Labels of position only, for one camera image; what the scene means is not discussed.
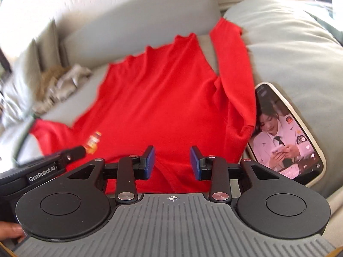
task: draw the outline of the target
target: sweater sleeve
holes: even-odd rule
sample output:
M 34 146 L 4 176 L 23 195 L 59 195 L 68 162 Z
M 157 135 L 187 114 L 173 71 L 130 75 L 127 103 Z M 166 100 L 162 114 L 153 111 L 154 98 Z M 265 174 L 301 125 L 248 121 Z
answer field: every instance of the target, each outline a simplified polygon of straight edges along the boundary
M 43 155 L 72 147 L 71 130 L 65 124 L 37 119 L 30 129 L 30 134 L 39 141 Z
M 253 75 L 241 28 L 221 18 L 210 32 L 217 54 L 220 76 L 214 102 L 225 107 L 227 116 L 225 152 L 228 161 L 238 162 L 256 124 Z

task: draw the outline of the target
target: sofa backrest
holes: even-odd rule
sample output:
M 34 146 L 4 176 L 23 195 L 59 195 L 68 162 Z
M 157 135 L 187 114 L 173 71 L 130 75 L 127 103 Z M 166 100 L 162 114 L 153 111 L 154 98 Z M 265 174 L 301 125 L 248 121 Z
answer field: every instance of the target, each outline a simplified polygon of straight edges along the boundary
M 178 34 L 206 34 L 219 18 L 216 0 L 131 0 L 66 37 L 62 62 L 94 68 Z

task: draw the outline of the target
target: phone screen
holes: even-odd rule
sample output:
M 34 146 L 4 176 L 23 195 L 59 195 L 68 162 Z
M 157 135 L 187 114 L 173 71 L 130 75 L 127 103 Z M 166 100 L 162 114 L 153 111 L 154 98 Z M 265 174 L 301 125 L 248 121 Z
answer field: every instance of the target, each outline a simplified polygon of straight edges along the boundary
M 306 185 L 324 165 L 306 131 L 267 84 L 256 88 L 257 121 L 249 146 L 257 162 Z

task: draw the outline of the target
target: woman on phone screen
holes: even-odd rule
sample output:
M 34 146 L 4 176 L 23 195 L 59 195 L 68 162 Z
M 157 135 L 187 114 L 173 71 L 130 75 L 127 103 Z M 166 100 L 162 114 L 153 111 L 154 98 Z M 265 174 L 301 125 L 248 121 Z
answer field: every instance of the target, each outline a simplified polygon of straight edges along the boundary
M 294 118 L 291 115 L 278 115 L 269 101 L 260 102 L 256 129 L 258 134 L 251 144 L 256 159 L 274 171 L 288 168 L 314 152 Z

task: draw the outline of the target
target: crumpled cloth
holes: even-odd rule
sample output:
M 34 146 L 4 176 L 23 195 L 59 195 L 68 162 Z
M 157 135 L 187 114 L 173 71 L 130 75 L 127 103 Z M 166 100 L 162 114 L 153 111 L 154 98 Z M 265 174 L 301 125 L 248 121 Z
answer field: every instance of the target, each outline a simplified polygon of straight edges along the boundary
M 56 103 L 69 98 L 92 75 L 90 69 L 75 64 L 57 82 L 51 81 L 41 101 L 35 103 L 32 110 L 36 116 L 48 112 Z

